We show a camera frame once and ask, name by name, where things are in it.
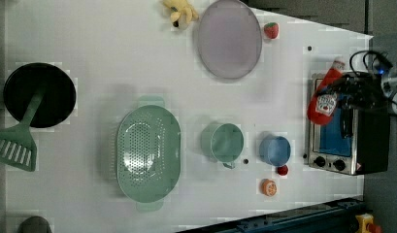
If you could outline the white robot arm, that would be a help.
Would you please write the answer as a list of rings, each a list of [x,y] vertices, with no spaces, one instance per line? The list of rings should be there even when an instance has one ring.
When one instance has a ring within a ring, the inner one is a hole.
[[[317,105],[354,109],[370,113],[386,111],[397,117],[397,68],[344,73],[335,81],[320,87],[314,96]]]

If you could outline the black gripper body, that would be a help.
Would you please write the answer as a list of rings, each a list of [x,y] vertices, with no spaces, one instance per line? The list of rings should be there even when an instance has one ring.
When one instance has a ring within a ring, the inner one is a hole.
[[[320,89],[316,97],[332,97],[339,109],[376,112],[387,107],[380,84],[370,77],[354,77],[346,74]]]

